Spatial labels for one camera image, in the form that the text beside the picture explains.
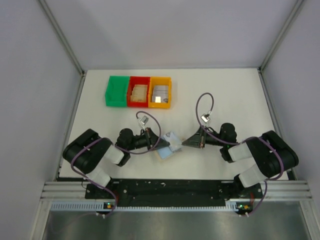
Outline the beige card holder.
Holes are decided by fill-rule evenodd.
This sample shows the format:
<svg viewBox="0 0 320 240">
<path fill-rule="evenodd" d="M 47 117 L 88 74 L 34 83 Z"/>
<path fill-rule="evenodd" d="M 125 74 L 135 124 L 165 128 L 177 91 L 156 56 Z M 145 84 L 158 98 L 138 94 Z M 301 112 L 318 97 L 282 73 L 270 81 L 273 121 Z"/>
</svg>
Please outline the beige card holder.
<svg viewBox="0 0 320 240">
<path fill-rule="evenodd" d="M 169 132 L 161 137 L 157 145 L 156 156 L 160 161 L 164 161 L 173 155 L 182 152 L 182 141 L 174 132 Z"/>
</svg>

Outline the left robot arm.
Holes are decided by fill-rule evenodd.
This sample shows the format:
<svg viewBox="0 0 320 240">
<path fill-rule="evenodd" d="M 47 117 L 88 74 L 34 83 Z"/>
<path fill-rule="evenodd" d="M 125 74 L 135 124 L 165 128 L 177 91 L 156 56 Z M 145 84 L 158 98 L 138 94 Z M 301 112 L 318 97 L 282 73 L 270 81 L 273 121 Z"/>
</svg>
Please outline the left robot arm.
<svg viewBox="0 0 320 240">
<path fill-rule="evenodd" d="M 124 128 L 119 132 L 115 144 L 88 129 L 64 149 L 62 157 L 85 178 L 106 187 L 112 179 L 108 174 L 109 163 L 122 167 L 131 157 L 128 151 L 141 148 L 153 151 L 169 146 L 168 141 L 159 138 L 149 127 L 142 129 L 139 135 Z"/>
</svg>

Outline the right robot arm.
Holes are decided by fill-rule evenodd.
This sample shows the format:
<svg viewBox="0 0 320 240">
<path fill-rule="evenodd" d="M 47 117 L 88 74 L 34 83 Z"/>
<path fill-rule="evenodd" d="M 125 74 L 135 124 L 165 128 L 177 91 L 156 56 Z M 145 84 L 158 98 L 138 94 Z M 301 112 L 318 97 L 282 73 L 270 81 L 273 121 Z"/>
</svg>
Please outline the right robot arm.
<svg viewBox="0 0 320 240">
<path fill-rule="evenodd" d="M 182 145 L 198 149 L 203 149 L 205 145 L 220 146 L 220 154 L 228 163 L 253 159 L 253 166 L 233 179 L 234 188 L 239 192 L 277 178 L 299 164 L 295 151 L 275 131 L 270 130 L 260 137 L 249 137 L 238 143 L 236 129 L 231 123 L 222 124 L 219 132 L 211 127 L 199 127 Z"/>
</svg>

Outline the stack of cards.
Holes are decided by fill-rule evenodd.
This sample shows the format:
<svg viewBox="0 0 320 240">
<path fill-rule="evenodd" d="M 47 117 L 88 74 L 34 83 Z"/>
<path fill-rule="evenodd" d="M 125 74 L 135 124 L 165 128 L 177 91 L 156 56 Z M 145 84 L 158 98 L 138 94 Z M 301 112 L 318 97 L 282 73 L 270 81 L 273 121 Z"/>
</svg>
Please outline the stack of cards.
<svg viewBox="0 0 320 240">
<path fill-rule="evenodd" d="M 169 102 L 169 86 L 155 85 L 151 94 L 152 103 L 168 103 Z"/>
</svg>

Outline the beige card holders stack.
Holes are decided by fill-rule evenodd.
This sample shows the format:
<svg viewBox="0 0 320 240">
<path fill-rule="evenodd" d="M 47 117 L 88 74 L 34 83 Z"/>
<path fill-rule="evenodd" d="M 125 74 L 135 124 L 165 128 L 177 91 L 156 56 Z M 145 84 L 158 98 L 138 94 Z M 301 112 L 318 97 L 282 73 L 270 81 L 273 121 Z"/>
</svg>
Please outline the beige card holders stack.
<svg viewBox="0 0 320 240">
<path fill-rule="evenodd" d="M 136 84 L 134 85 L 130 101 L 137 103 L 145 103 L 147 101 L 148 86 L 146 84 Z"/>
</svg>

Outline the green plastic bin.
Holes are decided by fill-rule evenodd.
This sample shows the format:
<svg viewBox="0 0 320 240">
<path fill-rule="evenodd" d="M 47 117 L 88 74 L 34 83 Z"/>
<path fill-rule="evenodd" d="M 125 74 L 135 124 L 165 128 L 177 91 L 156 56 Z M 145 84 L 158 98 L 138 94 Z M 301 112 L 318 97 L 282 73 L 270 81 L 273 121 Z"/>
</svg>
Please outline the green plastic bin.
<svg viewBox="0 0 320 240">
<path fill-rule="evenodd" d="M 127 91 L 130 76 L 111 75 L 105 91 L 107 107 L 127 107 Z"/>
</svg>

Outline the yellow plastic bin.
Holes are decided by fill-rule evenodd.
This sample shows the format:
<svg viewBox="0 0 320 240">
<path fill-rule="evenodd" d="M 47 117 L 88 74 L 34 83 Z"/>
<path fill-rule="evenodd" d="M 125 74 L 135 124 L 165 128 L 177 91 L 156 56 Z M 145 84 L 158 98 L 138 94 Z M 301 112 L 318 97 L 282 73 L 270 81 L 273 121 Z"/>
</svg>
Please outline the yellow plastic bin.
<svg viewBox="0 0 320 240">
<path fill-rule="evenodd" d="M 148 90 L 148 107 L 169 109 L 172 100 L 172 79 L 167 76 L 151 76 Z"/>
</svg>

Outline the red plastic bin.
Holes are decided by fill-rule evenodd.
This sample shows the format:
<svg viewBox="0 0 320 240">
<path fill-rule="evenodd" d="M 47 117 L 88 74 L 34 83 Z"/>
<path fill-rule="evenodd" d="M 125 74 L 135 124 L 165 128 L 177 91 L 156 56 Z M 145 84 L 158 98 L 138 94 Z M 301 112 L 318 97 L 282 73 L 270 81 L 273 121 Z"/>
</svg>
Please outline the red plastic bin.
<svg viewBox="0 0 320 240">
<path fill-rule="evenodd" d="M 149 76 L 131 76 L 126 94 L 127 106 L 130 108 L 147 108 L 150 88 Z"/>
</svg>

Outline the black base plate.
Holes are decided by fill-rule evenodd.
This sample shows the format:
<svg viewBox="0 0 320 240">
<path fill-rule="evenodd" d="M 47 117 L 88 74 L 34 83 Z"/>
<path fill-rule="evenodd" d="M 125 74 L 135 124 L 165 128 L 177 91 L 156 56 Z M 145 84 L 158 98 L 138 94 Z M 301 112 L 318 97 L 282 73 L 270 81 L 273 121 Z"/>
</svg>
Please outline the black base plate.
<svg viewBox="0 0 320 240">
<path fill-rule="evenodd" d="M 118 207 L 222 207 L 230 199 L 263 196 L 259 183 L 238 190 L 231 180 L 113 178 L 106 188 Z"/>
</svg>

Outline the right aluminium corner post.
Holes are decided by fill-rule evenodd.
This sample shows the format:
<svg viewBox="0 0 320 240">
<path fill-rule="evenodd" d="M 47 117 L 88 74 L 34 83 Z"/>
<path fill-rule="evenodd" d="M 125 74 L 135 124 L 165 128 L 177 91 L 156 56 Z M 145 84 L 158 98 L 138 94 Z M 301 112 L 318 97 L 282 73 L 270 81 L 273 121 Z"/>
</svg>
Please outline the right aluminium corner post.
<svg viewBox="0 0 320 240">
<path fill-rule="evenodd" d="M 288 17 L 285 19 L 280 31 L 278 32 L 275 40 L 273 41 L 270 49 L 268 50 L 266 56 L 264 57 L 262 63 L 258 68 L 258 72 L 262 74 L 264 70 L 267 68 L 268 64 L 276 54 L 278 48 L 281 46 L 283 40 L 285 39 L 286 35 L 288 34 L 289 30 L 293 26 L 295 20 L 299 16 L 300 12 L 302 11 L 306 0 L 296 0 Z"/>
</svg>

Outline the aluminium corner post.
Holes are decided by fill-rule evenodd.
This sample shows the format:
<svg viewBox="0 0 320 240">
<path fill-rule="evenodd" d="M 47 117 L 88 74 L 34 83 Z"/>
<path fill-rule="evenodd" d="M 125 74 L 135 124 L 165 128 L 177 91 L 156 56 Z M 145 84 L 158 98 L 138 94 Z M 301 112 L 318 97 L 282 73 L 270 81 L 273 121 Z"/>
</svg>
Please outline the aluminium corner post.
<svg viewBox="0 0 320 240">
<path fill-rule="evenodd" d="M 296 0 L 288 17 L 285 19 L 280 31 L 278 32 L 275 40 L 273 41 L 270 49 L 268 50 L 266 56 L 264 57 L 262 63 L 258 68 L 258 72 L 262 74 L 264 70 L 267 68 L 268 64 L 276 54 L 278 48 L 281 46 L 283 40 L 285 39 L 286 35 L 288 34 L 289 30 L 293 26 L 295 20 L 299 16 L 300 12 L 302 11 L 306 0 Z"/>
<path fill-rule="evenodd" d="M 44 15 L 48 19 L 53 32 L 57 36 L 58 41 L 60 42 L 61 46 L 63 47 L 66 55 L 68 56 L 69 60 L 75 67 L 76 71 L 79 73 L 80 76 L 85 74 L 85 70 L 82 68 L 78 58 L 76 57 L 75 52 L 73 51 L 69 41 L 67 40 L 66 35 L 64 34 L 62 28 L 60 27 L 57 19 L 55 18 L 52 10 L 50 9 L 46 0 L 37 0 L 36 1 L 43 11 Z"/>
</svg>

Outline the left aluminium corner post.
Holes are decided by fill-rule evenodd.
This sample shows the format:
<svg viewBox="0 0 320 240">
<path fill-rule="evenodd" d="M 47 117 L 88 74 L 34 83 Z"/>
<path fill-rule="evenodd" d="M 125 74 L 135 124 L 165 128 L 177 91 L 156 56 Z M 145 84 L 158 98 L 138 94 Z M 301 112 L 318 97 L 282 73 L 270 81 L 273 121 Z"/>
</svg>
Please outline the left aluminium corner post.
<svg viewBox="0 0 320 240">
<path fill-rule="evenodd" d="M 57 19 L 55 18 L 52 10 L 50 9 L 46 0 L 37 0 L 36 1 L 43 11 L 44 15 L 48 19 L 53 32 L 57 36 L 58 41 L 60 42 L 61 46 L 63 47 L 66 55 L 68 56 L 69 60 L 75 67 L 76 71 L 79 73 L 80 76 L 85 74 L 85 70 L 82 68 L 78 58 L 76 57 L 75 52 L 73 51 L 69 41 L 67 40 L 66 35 L 64 34 L 62 28 L 60 27 Z"/>
</svg>

